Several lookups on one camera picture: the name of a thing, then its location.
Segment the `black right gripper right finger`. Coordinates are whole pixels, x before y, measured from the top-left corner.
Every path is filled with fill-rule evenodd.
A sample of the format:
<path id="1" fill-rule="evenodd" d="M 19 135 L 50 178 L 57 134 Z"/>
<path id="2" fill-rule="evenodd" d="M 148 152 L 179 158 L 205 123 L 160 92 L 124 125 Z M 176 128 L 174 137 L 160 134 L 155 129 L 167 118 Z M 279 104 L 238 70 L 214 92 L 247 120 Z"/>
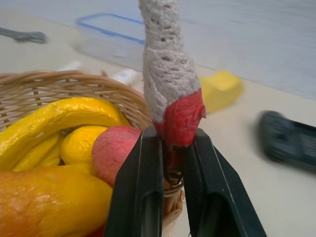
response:
<path id="1" fill-rule="evenodd" d="M 234 168 L 198 129 L 185 149 L 184 188 L 193 237 L 265 237 L 266 232 Z"/>

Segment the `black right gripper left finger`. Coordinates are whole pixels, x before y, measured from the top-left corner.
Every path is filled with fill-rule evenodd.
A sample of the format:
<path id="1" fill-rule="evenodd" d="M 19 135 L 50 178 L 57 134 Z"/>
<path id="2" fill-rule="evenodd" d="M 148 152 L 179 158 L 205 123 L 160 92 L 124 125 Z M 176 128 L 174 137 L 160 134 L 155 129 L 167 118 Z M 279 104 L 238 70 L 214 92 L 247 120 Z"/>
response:
<path id="1" fill-rule="evenodd" d="M 159 237 L 162 213 L 162 144 L 151 126 L 143 130 L 117 174 L 104 236 Z"/>

